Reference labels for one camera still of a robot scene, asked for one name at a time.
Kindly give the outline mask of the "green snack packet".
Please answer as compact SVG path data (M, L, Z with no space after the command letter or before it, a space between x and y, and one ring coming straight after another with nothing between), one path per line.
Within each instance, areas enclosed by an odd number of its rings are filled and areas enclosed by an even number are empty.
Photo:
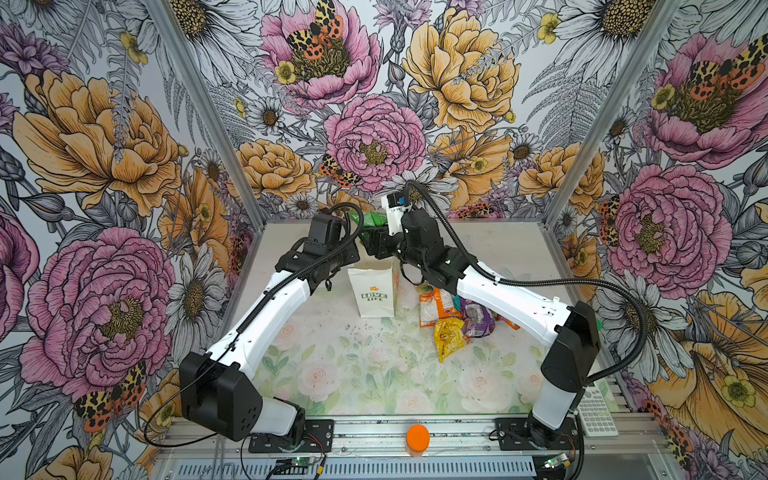
M358 228L366 230L388 226L387 216L380 212L371 211L359 215L357 211L351 210L347 215L349 216L350 221L354 223L354 226L352 227L353 230Z

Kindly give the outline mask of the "white paper bag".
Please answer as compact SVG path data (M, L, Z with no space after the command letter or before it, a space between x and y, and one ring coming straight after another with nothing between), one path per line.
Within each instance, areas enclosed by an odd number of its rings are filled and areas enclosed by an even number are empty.
M363 252L348 269L348 277L361 318L394 317L396 263L393 258L376 259Z

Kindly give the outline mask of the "yellow snack packet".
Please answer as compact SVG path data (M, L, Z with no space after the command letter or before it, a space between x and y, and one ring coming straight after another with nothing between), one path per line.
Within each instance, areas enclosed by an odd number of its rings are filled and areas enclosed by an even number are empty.
M438 361L443 363L447 357L464 348L469 339L463 331L464 321L449 317L440 319L434 326L434 342Z

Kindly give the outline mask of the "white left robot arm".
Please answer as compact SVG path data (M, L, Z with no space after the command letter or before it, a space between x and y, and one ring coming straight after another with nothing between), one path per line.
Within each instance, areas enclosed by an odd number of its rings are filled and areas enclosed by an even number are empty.
M288 446L302 442L304 409L262 396L253 383L262 359L287 320L315 292L360 258L356 240L362 210L345 205L316 214L308 235L294 242L243 317L205 353L190 353L179 367L183 418L230 440L272 435Z

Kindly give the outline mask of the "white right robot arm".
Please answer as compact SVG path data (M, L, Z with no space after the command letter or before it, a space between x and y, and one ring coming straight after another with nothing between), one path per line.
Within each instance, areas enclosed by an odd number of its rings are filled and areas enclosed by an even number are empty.
M383 226L365 226L362 244L379 259L395 257L419 269L434 287L470 300L511 320L547 348L540 367L539 397L525 423L529 442L538 447L560 434L591 380L600 350L594 310L582 301L567 305L535 293L547 281L504 278L461 243L445 219L423 209L387 212Z

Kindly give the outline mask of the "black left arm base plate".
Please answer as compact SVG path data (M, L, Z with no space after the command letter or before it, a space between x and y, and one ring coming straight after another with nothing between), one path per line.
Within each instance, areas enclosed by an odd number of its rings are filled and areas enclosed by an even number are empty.
M308 419L300 429L293 429L286 436L252 435L247 450L251 454L330 453L334 427L331 419Z

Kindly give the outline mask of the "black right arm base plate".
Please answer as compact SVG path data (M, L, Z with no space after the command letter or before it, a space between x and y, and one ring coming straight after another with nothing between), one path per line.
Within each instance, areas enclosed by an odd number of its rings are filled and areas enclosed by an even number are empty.
M532 417L500 417L494 420L489 439L502 451L564 450L582 446L578 422L567 417L559 429L549 429Z

